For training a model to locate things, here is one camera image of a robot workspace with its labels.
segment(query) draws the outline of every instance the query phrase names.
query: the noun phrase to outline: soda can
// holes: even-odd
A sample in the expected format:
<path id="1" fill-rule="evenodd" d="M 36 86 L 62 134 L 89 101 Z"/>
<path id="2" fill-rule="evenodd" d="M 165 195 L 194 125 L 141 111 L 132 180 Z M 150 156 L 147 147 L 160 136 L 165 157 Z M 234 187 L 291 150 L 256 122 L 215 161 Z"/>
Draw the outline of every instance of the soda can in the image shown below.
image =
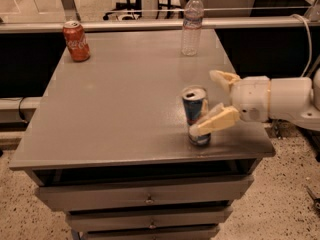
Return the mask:
<path id="1" fill-rule="evenodd" d="M 68 21 L 63 25 L 63 35 L 71 58 L 74 61 L 85 61 L 90 57 L 89 45 L 83 27 L 78 21 Z"/>
<path id="2" fill-rule="evenodd" d="M 182 101 L 189 127 L 208 113 L 207 91 L 201 86 L 195 85 L 183 89 Z M 210 139 L 210 133 L 197 137 L 189 134 L 190 142 L 197 146 L 207 145 L 210 142 Z"/>

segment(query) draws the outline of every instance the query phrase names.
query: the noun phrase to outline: drawer handle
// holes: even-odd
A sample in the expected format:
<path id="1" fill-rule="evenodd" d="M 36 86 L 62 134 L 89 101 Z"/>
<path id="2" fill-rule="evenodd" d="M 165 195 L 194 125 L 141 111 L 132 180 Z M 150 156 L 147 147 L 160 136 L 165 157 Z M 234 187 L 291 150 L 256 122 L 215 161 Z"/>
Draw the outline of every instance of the drawer handle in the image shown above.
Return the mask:
<path id="1" fill-rule="evenodd" d="M 145 201 L 146 204 L 154 204 L 154 200 L 152 199 L 151 196 L 148 196 L 148 199 Z"/>
<path id="2" fill-rule="evenodd" d="M 154 222 L 151 222 L 149 229 L 156 229 L 157 226 L 154 224 Z"/>

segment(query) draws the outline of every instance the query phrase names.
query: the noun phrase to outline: plastic bottle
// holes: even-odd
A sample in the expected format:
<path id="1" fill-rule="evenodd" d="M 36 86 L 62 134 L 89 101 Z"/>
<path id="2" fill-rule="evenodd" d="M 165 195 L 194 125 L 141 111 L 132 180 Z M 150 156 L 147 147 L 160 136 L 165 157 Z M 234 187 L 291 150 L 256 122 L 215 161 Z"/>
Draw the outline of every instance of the plastic bottle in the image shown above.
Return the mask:
<path id="1" fill-rule="evenodd" d="M 184 10 L 181 52 L 193 56 L 198 52 L 203 18 L 201 0 L 189 0 Z"/>

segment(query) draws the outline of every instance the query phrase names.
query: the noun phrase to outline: desk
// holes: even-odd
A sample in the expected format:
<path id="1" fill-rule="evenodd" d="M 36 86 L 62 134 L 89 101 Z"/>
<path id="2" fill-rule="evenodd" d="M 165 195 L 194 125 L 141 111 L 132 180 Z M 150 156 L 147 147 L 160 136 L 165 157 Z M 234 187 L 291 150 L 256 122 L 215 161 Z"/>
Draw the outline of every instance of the desk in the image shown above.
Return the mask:
<path id="1" fill-rule="evenodd" d="M 274 149 L 259 123 L 188 141 L 181 90 L 200 84 L 228 103 L 209 70 L 232 72 L 214 30 L 198 56 L 180 53 L 181 31 L 91 33 L 92 52 L 65 51 L 10 163 L 39 185 L 85 239 L 208 239 Z"/>

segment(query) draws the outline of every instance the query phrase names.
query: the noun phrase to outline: robotic hand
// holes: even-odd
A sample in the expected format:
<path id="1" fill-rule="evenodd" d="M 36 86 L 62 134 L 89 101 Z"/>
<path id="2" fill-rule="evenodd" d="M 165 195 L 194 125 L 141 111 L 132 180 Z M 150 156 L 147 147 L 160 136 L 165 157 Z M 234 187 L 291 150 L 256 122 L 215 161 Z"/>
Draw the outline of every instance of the robotic hand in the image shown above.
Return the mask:
<path id="1" fill-rule="evenodd" d="M 199 136 L 233 126 L 236 121 L 265 122 L 283 119 L 301 128 L 320 131 L 320 70 L 313 83 L 308 77 L 269 79 L 266 76 L 240 77 L 218 70 L 211 79 L 230 97 L 231 106 L 222 103 L 190 127 Z"/>

